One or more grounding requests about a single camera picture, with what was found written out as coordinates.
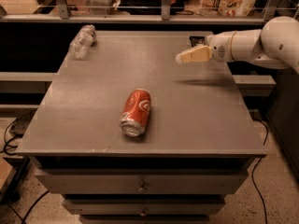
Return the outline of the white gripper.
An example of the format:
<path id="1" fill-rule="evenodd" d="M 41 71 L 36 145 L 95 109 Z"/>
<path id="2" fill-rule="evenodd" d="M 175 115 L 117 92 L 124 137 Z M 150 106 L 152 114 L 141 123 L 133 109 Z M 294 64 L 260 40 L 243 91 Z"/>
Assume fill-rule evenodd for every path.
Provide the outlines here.
<path id="1" fill-rule="evenodd" d="M 231 46 L 234 35 L 235 31 L 208 35 L 206 45 L 198 45 L 182 51 L 176 55 L 176 62 L 201 63 L 208 62 L 211 58 L 218 62 L 231 62 L 233 60 Z"/>

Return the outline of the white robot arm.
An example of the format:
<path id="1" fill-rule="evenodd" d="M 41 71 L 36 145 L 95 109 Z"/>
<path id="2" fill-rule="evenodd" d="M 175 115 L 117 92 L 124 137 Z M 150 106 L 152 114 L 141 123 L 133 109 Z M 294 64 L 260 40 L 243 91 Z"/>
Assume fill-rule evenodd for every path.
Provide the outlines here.
<path id="1" fill-rule="evenodd" d="M 262 29 L 208 35 L 205 42 L 176 56 L 178 63 L 247 62 L 270 69 L 292 68 L 299 74 L 299 21 L 276 17 Z"/>

